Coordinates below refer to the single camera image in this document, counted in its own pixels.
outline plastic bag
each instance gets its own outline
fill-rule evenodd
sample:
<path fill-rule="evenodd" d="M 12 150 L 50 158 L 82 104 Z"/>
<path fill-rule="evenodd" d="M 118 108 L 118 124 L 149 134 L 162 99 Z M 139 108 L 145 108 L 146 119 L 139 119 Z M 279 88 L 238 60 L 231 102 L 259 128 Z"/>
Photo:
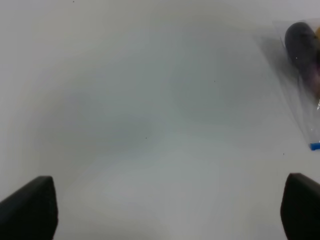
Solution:
<path fill-rule="evenodd" d="M 311 150 L 320 149 L 320 19 L 274 23 L 293 77 L 286 76 L 284 94 Z"/>

